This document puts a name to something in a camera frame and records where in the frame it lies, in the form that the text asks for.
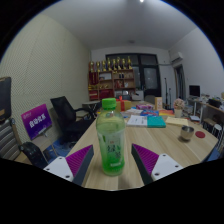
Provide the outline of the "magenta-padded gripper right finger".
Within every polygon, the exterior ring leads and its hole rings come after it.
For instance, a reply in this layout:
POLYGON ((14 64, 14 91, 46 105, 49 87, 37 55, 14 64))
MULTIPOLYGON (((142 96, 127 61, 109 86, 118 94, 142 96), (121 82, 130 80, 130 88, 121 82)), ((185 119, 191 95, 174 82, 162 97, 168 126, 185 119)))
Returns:
POLYGON ((182 169, 182 166, 167 154, 158 155, 137 144, 132 145, 131 153, 145 185, 182 169))

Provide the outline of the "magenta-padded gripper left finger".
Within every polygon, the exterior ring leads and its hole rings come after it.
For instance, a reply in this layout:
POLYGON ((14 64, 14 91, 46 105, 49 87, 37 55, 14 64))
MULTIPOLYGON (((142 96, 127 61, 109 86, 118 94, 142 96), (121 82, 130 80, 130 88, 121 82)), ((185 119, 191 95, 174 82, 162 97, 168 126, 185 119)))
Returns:
POLYGON ((89 145, 68 157, 57 157, 44 170, 81 186, 93 155, 93 146, 89 145))

